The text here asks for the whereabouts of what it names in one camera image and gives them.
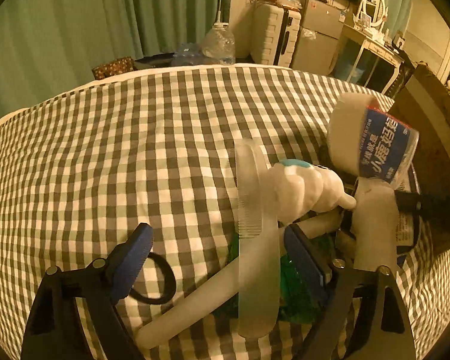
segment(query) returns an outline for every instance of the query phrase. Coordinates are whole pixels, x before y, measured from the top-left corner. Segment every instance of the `checkered bedsheet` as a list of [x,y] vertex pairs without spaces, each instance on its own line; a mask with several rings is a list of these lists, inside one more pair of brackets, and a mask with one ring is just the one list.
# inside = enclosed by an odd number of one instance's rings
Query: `checkered bedsheet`
[[[370,90],[288,69],[202,67],[148,74],[65,93],[0,126],[0,344],[20,357],[25,323],[48,266],[63,270],[106,256],[140,222],[177,278],[173,303],[223,267],[236,229],[234,140],[253,138],[273,164],[317,163],[339,93]],[[374,93],[383,109],[392,101]],[[450,318],[450,251],[432,261],[430,232],[397,278],[418,358]],[[162,278],[145,263],[136,288],[158,295]],[[130,332],[172,304],[126,298]],[[80,304],[94,355],[102,359]],[[353,326],[351,310],[336,354]],[[150,350],[151,359],[289,359],[307,326],[279,322],[258,341],[236,321],[205,317]]]

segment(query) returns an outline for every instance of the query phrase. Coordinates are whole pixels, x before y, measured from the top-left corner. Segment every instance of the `white suitcase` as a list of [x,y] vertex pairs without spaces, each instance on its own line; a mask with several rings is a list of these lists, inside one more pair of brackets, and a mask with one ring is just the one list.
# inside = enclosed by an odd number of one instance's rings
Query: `white suitcase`
[[250,54],[256,64],[288,68],[295,50],[301,15],[258,3],[253,14]]

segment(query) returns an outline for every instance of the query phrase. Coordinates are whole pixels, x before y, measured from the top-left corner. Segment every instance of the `blue label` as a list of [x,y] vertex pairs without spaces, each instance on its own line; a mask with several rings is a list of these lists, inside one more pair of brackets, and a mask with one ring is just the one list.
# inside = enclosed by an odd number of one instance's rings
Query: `blue label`
[[360,176],[377,177],[390,183],[402,162],[409,136],[408,126],[369,107],[360,141]]

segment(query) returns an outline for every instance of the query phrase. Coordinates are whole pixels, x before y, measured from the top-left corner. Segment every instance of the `green plastic bag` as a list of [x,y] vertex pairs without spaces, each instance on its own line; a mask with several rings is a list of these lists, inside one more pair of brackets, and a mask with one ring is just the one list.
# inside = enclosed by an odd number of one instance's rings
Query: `green plastic bag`
[[[310,241],[324,256],[334,257],[334,244],[330,235],[321,235]],[[235,233],[228,249],[227,264],[238,257],[238,255],[239,235]],[[301,323],[303,325],[314,323],[322,309],[317,302],[311,299],[307,290],[307,284],[300,277],[288,254],[280,259],[280,276],[281,298],[278,320]],[[215,316],[227,315],[230,318],[238,318],[238,294],[216,309],[213,314]]]

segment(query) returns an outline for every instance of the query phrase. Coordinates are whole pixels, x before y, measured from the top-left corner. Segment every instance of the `plush toy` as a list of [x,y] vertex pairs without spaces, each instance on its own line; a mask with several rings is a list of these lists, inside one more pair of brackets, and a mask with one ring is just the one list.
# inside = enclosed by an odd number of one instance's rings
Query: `plush toy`
[[355,199],[344,191],[337,174],[300,160],[276,163],[270,173],[277,195],[277,218],[288,225],[308,211],[326,212],[341,206],[354,209]]

